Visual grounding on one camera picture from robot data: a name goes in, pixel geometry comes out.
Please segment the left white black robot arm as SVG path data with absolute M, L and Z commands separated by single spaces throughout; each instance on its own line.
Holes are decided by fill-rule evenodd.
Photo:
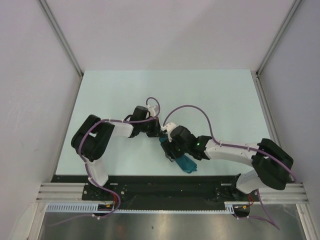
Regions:
M 106 184 L 109 176 L 101 157 L 112 137 L 134 138 L 140 133 L 148 137 L 160 134 L 159 105 L 136 106 L 124 120 L 101 119 L 89 115 L 71 140 L 71 146 L 84 161 L 88 180 L 94 185 L 93 194 L 100 200 L 110 196 L 111 188 Z

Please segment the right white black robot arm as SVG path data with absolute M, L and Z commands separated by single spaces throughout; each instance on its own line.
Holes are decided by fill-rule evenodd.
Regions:
M 275 142 L 264 138 L 259 143 L 244 146 L 214 141 L 207 135 L 194 136 L 186 127 L 169 123 L 161 131 L 167 137 L 161 147 L 170 161 L 184 155 L 196 160 L 227 160 L 253 169 L 235 177 L 231 196 L 242 201 L 254 190 L 269 187 L 282 191 L 290 183 L 293 159 Z

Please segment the teal cloth napkin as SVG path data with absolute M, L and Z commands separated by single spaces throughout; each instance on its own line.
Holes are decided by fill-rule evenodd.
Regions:
M 191 160 L 188 156 L 181 155 L 176 156 L 172 149 L 170 148 L 170 142 L 167 136 L 159 138 L 160 145 L 164 151 L 165 157 L 169 159 L 172 163 L 175 162 L 182 171 L 187 174 L 191 174 L 198 170 L 197 164 Z

